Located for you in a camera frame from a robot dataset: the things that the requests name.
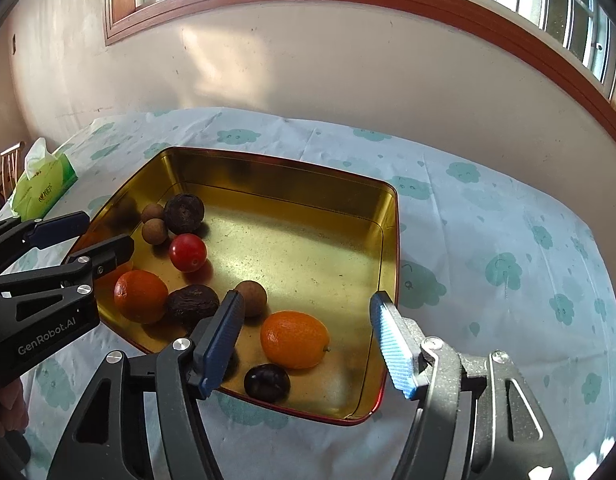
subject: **dark purple fruit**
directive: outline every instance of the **dark purple fruit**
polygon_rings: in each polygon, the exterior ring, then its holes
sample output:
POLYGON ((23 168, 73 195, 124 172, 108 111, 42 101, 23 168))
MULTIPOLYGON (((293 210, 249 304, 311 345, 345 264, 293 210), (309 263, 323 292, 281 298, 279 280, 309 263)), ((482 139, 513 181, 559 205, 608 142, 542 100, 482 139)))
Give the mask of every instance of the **dark purple fruit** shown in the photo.
POLYGON ((204 219, 204 203, 198 196, 182 193, 175 195, 163 209, 166 227, 176 235, 193 233, 204 219))
POLYGON ((274 364, 255 366, 246 373, 243 388, 248 396, 264 402, 279 402, 290 393, 290 377, 274 364))
POLYGON ((188 285, 175 290, 166 298, 166 313, 180 323, 190 334, 197 323, 214 316, 219 308, 219 298, 214 290, 205 285, 188 285))

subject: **gold metal tray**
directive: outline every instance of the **gold metal tray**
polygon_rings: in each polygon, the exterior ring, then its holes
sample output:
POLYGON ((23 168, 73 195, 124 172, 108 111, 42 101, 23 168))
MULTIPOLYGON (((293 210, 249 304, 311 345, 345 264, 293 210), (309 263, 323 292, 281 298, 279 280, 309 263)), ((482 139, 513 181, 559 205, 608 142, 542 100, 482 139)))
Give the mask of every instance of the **gold metal tray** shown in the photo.
MULTIPOLYGON (((128 180, 93 219, 73 251, 114 235, 134 239, 135 269, 154 272, 173 291, 204 283, 223 298, 242 280, 268 293, 268 309, 315 316, 330 333, 330 351, 315 368, 291 371, 291 393, 279 405, 245 396, 243 377, 266 357, 262 319, 246 320, 236 349, 240 368, 222 385, 230 395, 273 410, 331 424, 357 424, 381 400, 386 368, 369 317, 370 297, 396 301, 399 261, 397 193, 385 182, 313 164, 249 153, 167 148, 128 180), (208 260, 184 275, 167 244, 141 236, 139 212, 173 195, 194 193, 206 206, 208 260)), ((114 278, 97 280, 101 319, 131 344, 158 352, 184 335, 165 321, 145 326, 115 309, 114 278)))

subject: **wall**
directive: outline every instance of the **wall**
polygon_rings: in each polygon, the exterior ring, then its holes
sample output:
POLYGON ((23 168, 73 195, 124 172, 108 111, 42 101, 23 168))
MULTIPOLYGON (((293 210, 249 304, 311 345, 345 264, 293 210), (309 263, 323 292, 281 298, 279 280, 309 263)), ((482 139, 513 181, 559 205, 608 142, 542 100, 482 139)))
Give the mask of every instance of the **wall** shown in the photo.
POLYGON ((12 35, 4 26, 0 28, 0 153, 20 140, 30 145, 30 135, 19 111, 10 75, 11 49, 12 35))
POLYGON ((101 0, 21 0, 12 71, 56 143, 128 110, 229 106, 423 142, 561 200, 592 228, 616 291, 616 145, 539 72, 440 23, 276 2, 166 23, 110 47, 101 0))

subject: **tablecloth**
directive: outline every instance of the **tablecloth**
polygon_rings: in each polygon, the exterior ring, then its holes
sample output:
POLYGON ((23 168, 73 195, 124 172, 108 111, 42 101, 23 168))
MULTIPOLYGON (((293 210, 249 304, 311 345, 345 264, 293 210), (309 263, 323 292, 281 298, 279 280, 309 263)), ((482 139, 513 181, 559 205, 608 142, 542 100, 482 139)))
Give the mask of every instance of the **tablecloth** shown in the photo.
MULTIPOLYGON (((76 210, 94 216, 167 146, 264 153, 392 183, 401 222, 400 311, 459 351, 505 349, 574 478, 587 478, 608 453, 616 439, 616 301, 592 232, 566 206, 497 171, 379 132, 196 108, 101 118, 78 132, 59 151, 79 180, 48 218, 76 210)), ((58 264, 71 245, 31 250, 8 272, 58 264)), ((112 349, 138 354, 100 325, 24 377, 29 478, 46 477, 76 402, 112 349)), ((154 395, 146 405, 156 478, 168 478, 154 395)), ((392 476, 415 404, 389 382, 380 409, 351 428, 219 392, 200 410, 226 479, 360 480, 392 476)))

